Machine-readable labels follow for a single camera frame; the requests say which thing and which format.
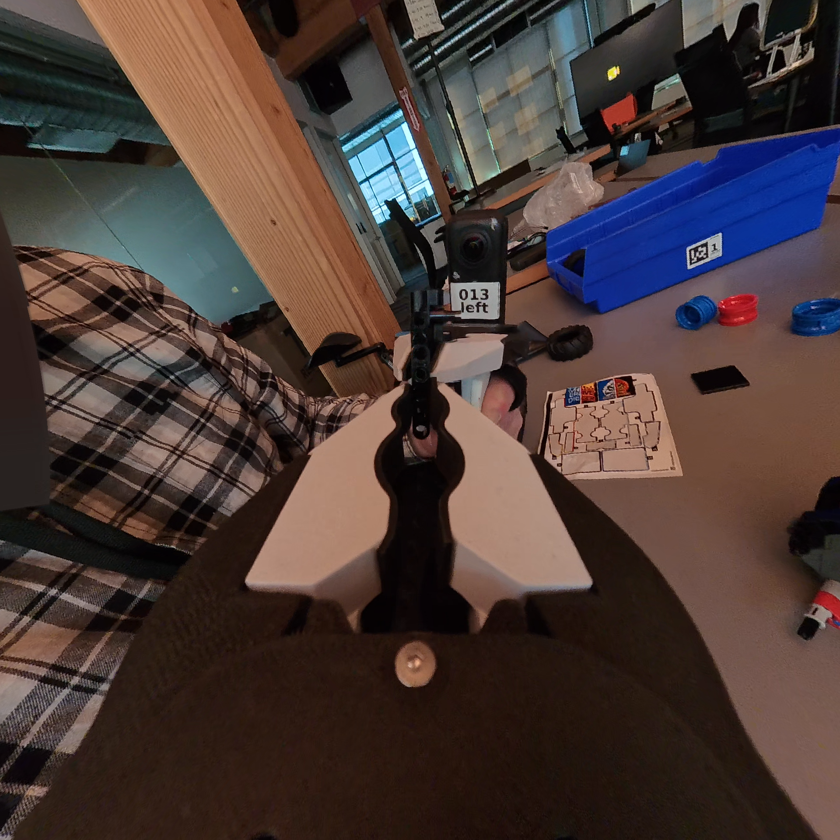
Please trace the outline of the partly built toy vehicle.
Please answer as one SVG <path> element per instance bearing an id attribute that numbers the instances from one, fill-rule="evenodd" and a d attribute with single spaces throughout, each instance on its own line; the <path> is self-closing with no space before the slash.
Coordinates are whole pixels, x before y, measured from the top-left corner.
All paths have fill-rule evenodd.
<path id="1" fill-rule="evenodd" d="M 821 579 L 797 629 L 811 641 L 827 627 L 839 628 L 839 477 L 825 483 L 814 508 L 794 520 L 789 535 L 789 551 Z"/>

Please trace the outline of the person's left hand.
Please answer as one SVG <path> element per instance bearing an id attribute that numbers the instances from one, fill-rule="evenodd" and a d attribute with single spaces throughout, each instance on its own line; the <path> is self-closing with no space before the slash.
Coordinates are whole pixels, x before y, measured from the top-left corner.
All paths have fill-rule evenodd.
<path id="1" fill-rule="evenodd" d="M 481 412 L 510 437 L 519 439 L 524 425 L 522 405 L 512 407 L 516 393 L 499 374 L 490 376 L 483 396 Z"/>

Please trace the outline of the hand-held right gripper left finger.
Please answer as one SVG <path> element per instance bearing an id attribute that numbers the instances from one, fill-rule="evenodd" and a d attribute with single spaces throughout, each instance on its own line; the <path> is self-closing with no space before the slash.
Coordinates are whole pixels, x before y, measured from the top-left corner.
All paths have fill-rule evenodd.
<path id="1" fill-rule="evenodd" d="M 316 447 L 245 577 L 261 594 L 338 604 L 352 630 L 382 592 L 378 552 L 396 511 L 388 469 L 403 467 L 398 386 Z"/>

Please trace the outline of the black wall speaker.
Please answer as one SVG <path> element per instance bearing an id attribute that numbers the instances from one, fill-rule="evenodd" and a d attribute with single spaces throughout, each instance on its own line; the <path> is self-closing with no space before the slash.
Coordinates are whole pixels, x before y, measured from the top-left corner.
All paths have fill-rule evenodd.
<path id="1" fill-rule="evenodd" d="M 352 102 L 340 63 L 333 57 L 324 57 L 311 64 L 301 73 L 298 82 L 308 103 L 327 116 Z"/>

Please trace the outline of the black toy beam assembly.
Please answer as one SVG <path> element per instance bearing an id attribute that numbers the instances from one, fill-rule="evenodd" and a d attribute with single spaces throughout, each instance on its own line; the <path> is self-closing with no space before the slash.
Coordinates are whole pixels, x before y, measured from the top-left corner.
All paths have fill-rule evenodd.
<path id="1" fill-rule="evenodd" d="M 410 295 L 408 331 L 400 338 L 408 338 L 407 361 L 397 360 L 393 351 L 392 368 L 409 384 L 412 432 L 416 439 L 429 438 L 434 427 L 430 416 L 433 370 L 444 343 L 454 338 L 452 318 L 445 311 L 445 291 L 427 288 Z"/>

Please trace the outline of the black office chair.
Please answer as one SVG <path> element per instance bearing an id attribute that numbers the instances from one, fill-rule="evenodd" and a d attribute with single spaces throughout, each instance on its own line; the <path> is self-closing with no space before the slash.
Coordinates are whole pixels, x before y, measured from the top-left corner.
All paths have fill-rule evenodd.
<path id="1" fill-rule="evenodd" d="M 723 25 L 677 51 L 674 60 L 692 107 L 693 147 L 746 140 L 752 100 Z"/>

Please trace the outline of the person's plaid shirt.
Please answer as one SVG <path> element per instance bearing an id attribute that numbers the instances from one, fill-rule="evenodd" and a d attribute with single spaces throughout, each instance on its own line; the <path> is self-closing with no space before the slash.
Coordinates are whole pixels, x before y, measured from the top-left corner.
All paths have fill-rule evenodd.
<path id="1" fill-rule="evenodd" d="M 2 542 L 2 838 L 78 750 L 165 586 Z"/>

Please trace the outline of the blue plastic bin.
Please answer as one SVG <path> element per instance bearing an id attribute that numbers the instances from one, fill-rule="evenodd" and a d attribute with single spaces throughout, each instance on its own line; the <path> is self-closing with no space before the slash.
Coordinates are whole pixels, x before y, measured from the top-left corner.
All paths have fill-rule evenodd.
<path id="1" fill-rule="evenodd" d="M 599 313 L 818 228 L 839 128 L 720 148 L 550 230 L 549 275 Z"/>

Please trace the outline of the black square tile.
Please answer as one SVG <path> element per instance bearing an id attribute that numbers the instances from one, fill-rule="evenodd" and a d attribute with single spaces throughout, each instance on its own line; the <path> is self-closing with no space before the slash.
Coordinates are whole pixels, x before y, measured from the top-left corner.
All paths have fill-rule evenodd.
<path id="1" fill-rule="evenodd" d="M 747 377 L 735 365 L 691 373 L 690 379 L 699 394 L 711 395 L 750 386 Z"/>

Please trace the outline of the wooden table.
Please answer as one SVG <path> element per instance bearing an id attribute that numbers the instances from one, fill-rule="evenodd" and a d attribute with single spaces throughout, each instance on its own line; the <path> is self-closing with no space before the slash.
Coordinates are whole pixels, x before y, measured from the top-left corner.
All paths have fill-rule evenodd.
<path id="1" fill-rule="evenodd" d="M 530 195 L 537 192 L 542 186 L 551 182 L 554 175 L 562 169 L 563 165 L 569 162 L 582 162 L 591 164 L 612 152 L 610 144 L 599 146 L 593 150 L 575 152 L 562 160 L 556 161 L 548 166 L 538 168 L 536 171 L 514 179 L 508 184 L 495 187 L 488 193 L 472 200 L 464 200 L 453 205 L 454 213 L 465 209 L 503 209 L 521 199 L 528 201 Z"/>

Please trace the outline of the grey desk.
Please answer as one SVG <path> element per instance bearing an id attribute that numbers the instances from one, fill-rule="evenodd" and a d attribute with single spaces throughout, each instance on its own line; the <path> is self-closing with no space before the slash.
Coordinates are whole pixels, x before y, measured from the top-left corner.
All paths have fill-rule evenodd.
<path id="1" fill-rule="evenodd" d="M 652 374 L 683 476 L 577 486 L 646 552 L 706 640 L 766 763 L 820 838 L 838 838 L 838 631 L 796 635 L 816 582 L 788 551 L 792 520 L 838 475 L 838 334 L 790 331 L 797 303 L 838 298 L 838 181 L 822 225 L 729 266 L 596 314 L 545 279 L 508 298 L 508 317 L 543 333 L 586 323 L 583 359 L 523 365 L 526 446 L 548 392 L 620 373 Z M 682 329 L 695 296 L 759 297 L 740 327 Z M 690 374 L 735 365 L 749 387 L 702 395 Z"/>

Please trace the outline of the white paper sign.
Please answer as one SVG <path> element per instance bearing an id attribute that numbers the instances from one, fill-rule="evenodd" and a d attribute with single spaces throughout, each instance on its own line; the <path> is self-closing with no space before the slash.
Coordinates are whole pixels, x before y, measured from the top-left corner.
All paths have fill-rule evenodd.
<path id="1" fill-rule="evenodd" d="M 422 40 L 445 31 L 445 26 L 434 0 L 404 1 L 415 40 Z"/>

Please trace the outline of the slim wooden post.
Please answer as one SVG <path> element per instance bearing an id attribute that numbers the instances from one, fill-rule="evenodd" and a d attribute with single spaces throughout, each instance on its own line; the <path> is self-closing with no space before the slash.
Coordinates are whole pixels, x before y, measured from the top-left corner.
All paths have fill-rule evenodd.
<path id="1" fill-rule="evenodd" d="M 385 73 L 392 84 L 406 123 L 411 130 L 423 168 L 432 186 L 439 212 L 444 221 L 448 222 L 452 215 L 448 189 L 414 96 L 412 83 L 404 67 L 402 49 L 398 46 L 392 34 L 383 2 L 373 1 L 364 2 L 364 4 L 368 7 L 364 14 L 366 25 L 382 60 Z"/>

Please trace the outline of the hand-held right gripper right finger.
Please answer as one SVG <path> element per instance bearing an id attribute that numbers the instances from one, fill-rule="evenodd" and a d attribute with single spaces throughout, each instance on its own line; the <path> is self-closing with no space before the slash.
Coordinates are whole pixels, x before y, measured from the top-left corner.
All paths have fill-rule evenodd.
<path id="1" fill-rule="evenodd" d="M 525 447 L 451 388 L 438 391 L 448 403 L 444 430 L 464 456 L 448 497 L 450 585 L 469 604 L 470 632 L 499 601 L 590 590 L 592 577 Z"/>

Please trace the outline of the black toy tire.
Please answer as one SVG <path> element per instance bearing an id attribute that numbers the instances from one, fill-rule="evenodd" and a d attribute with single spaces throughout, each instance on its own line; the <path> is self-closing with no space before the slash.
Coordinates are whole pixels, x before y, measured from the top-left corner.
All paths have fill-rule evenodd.
<path id="1" fill-rule="evenodd" d="M 547 338 L 545 350 L 558 362 L 574 361 L 592 351 L 594 339 L 590 328 L 575 324 L 558 329 Z"/>

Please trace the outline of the black monitor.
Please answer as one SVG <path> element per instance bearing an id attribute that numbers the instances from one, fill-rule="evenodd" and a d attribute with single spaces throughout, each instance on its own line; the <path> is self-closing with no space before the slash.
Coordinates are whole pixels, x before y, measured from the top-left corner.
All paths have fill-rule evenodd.
<path id="1" fill-rule="evenodd" d="M 682 9 L 680 1 L 662 3 L 621 33 L 572 59 L 570 73 L 580 119 L 677 73 L 676 53 L 684 48 Z"/>

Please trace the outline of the person's left forearm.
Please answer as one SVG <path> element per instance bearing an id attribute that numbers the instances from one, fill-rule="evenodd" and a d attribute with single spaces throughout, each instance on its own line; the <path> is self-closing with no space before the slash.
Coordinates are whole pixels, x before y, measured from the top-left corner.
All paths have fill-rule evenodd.
<path id="1" fill-rule="evenodd" d="M 305 395 L 157 279 L 13 247 L 45 389 L 51 497 L 194 553 L 375 399 Z"/>

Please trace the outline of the orange chair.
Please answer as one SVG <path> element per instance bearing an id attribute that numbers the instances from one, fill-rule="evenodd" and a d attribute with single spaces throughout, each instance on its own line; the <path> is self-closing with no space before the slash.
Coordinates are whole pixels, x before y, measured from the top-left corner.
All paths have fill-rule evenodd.
<path id="1" fill-rule="evenodd" d="M 613 104 L 605 108 L 599 108 L 599 113 L 609 134 L 620 133 L 623 127 L 636 119 L 638 115 L 637 99 L 632 92 L 628 92 Z"/>

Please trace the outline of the red toy wheel rim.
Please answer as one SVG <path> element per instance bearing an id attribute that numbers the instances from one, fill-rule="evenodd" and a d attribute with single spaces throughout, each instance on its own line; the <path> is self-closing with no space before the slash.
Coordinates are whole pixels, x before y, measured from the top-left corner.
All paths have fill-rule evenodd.
<path id="1" fill-rule="evenodd" d="M 724 327 L 740 327 L 759 316 L 760 299 L 753 294 L 727 297 L 717 304 L 717 321 Z"/>

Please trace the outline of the clear plastic bag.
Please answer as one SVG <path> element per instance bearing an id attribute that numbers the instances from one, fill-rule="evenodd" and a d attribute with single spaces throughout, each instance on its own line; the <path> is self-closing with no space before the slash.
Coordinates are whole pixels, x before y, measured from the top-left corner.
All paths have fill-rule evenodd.
<path id="1" fill-rule="evenodd" d="M 557 228 L 599 203 L 604 191 L 588 163 L 566 162 L 551 182 L 529 198 L 519 227 L 544 231 Z"/>

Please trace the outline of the sticker sheet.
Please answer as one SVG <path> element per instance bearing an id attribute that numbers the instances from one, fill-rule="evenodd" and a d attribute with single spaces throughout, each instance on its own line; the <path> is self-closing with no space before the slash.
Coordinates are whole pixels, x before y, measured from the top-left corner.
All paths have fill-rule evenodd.
<path id="1" fill-rule="evenodd" d="M 652 374 L 618 374 L 547 394 L 537 452 L 569 480 L 683 475 Z"/>

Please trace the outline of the black desk chair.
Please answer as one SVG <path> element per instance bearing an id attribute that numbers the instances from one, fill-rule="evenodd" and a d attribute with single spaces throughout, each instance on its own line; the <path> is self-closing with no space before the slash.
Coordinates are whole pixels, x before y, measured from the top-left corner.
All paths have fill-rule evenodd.
<path id="1" fill-rule="evenodd" d="M 440 290 L 443 288 L 443 281 L 438 278 L 438 268 L 435 263 L 434 251 L 420 229 L 412 219 L 406 215 L 402 206 L 396 199 L 388 199 L 385 206 L 390 212 L 391 220 L 395 221 L 403 231 L 407 241 L 415 248 L 423 262 L 427 273 L 428 285 L 430 288 Z"/>

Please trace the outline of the blue toy wheel rim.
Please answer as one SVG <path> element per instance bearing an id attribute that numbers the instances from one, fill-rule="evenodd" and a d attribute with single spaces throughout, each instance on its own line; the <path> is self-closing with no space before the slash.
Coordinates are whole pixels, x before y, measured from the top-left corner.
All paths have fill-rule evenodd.
<path id="1" fill-rule="evenodd" d="M 796 304 L 791 310 L 791 331 L 806 338 L 838 333 L 840 300 L 819 298 Z"/>
<path id="2" fill-rule="evenodd" d="M 718 304 L 708 296 L 699 295 L 681 304 L 675 310 L 679 327 L 696 331 L 718 317 Z"/>

